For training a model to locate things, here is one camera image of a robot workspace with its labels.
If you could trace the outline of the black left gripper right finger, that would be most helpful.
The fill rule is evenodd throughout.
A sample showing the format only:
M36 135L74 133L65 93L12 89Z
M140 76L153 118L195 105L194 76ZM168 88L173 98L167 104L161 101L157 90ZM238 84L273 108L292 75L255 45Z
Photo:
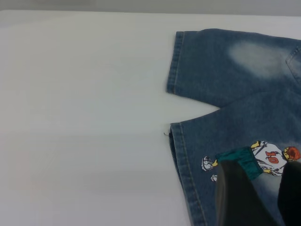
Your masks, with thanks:
M284 167L277 205L286 226L301 226L301 164L297 161Z

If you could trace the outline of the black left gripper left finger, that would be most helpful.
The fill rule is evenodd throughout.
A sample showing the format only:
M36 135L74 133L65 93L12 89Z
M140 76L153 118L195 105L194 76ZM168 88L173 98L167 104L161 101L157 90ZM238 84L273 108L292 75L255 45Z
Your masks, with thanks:
M235 161L219 163L215 189L218 226L276 226L245 171Z

